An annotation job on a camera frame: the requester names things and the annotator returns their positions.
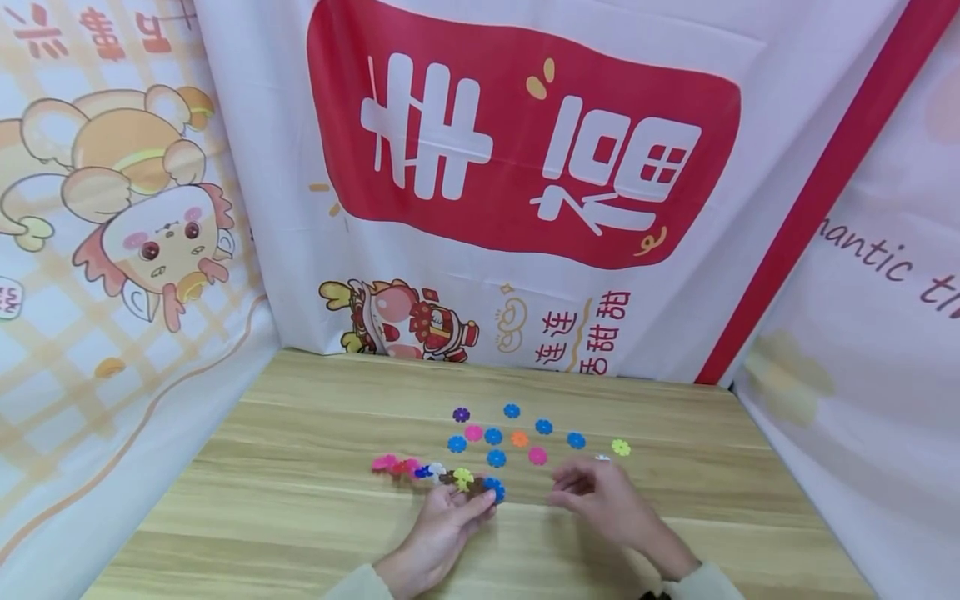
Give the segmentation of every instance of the cloth wall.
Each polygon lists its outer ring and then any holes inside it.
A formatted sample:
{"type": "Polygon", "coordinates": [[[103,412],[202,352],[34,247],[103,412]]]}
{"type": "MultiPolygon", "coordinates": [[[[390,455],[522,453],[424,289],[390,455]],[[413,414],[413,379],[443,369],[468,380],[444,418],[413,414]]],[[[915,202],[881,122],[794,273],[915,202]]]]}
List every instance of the cloth wall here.
{"type": "Polygon", "coordinates": [[[882,598],[956,598],[960,21],[819,224],[735,391],[882,598]]]}
{"type": "Polygon", "coordinates": [[[0,597],[79,597],[278,348],[192,3],[0,7],[0,597]]]}
{"type": "Polygon", "coordinates": [[[907,4],[202,3],[283,343],[695,380],[907,4]]]}

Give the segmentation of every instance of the yellow-green flower piece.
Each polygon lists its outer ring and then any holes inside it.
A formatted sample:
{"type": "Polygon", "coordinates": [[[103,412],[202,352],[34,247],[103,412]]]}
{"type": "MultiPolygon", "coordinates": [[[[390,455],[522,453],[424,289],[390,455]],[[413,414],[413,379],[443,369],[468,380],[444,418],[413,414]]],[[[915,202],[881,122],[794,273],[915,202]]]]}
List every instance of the yellow-green flower piece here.
{"type": "Polygon", "coordinates": [[[453,471],[453,478],[457,480],[457,490],[468,492],[468,485],[473,483],[473,473],[468,468],[456,468],[453,471]]]}
{"type": "Polygon", "coordinates": [[[630,445],[624,442],[623,440],[616,439],[613,440],[610,444],[613,448],[613,451],[616,452],[619,456],[630,456],[630,445]]]}

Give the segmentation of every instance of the white flower piece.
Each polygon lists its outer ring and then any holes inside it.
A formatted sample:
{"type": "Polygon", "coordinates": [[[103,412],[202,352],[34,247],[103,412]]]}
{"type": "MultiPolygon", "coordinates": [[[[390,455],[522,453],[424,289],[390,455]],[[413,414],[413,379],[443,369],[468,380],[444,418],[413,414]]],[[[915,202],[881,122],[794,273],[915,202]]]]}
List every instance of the white flower piece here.
{"type": "Polygon", "coordinates": [[[430,478],[433,479],[433,485],[440,485],[440,476],[446,475],[446,469],[440,463],[430,463],[430,478]]]}

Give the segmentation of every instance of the white chinese characters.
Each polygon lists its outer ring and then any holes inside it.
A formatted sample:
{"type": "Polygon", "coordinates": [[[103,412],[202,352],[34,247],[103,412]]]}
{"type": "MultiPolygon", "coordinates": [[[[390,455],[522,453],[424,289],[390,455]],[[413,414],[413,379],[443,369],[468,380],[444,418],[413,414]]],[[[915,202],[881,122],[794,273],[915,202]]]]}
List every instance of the white chinese characters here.
{"type": "Polygon", "coordinates": [[[601,187],[609,187],[612,179],[614,191],[585,196],[577,202],[561,185],[550,183],[530,204],[538,206],[537,215],[544,221],[556,220],[567,205],[596,235],[603,235],[601,226],[631,231],[649,229],[656,215],[624,204],[666,200],[702,130],[696,125],[646,117],[630,134],[630,117],[594,109],[581,120],[583,108],[582,98],[564,98],[542,174],[548,180],[558,180],[565,169],[574,179],[601,187]],[[614,172],[621,152],[623,159],[614,172]],[[621,198],[627,202],[610,204],[621,198]]]}
{"type": "Polygon", "coordinates": [[[446,123],[446,105],[450,91],[450,70],[433,62],[426,69],[423,100],[413,96],[414,63],[403,54],[392,54],[387,65],[386,105],[377,99],[373,79],[373,60],[369,58],[373,98],[365,98],[360,107],[360,123],[376,133],[373,168],[382,168],[382,147],[390,145],[394,183],[406,188],[406,168],[414,167],[414,193],[430,200],[436,194],[440,157],[444,158],[441,194],[447,200],[460,200],[464,194],[467,167],[486,164],[493,155],[493,138],[475,130],[480,101],[480,83],[462,79],[457,83],[453,114],[446,123]],[[417,156],[407,158],[407,131],[411,108],[420,111],[417,156]]]}

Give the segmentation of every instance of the plaid pattern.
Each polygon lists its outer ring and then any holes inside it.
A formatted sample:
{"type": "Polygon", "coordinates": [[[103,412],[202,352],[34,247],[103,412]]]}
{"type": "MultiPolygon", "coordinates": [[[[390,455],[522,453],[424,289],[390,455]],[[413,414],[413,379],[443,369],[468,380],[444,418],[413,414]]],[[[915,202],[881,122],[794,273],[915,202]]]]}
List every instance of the plaid pattern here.
{"type": "MultiPolygon", "coordinates": [[[[39,98],[152,84],[196,87],[216,106],[191,0],[0,0],[0,120],[39,98]]],[[[233,204],[236,249],[220,263],[228,282],[185,305],[178,333],[162,308],[142,321],[73,266],[95,226],[59,201],[32,207],[55,230],[43,250],[0,235],[0,287],[22,296],[18,316],[0,313],[0,545],[104,469],[163,386],[233,347],[263,295],[222,119],[185,137],[206,154],[204,181],[233,204]]]]}

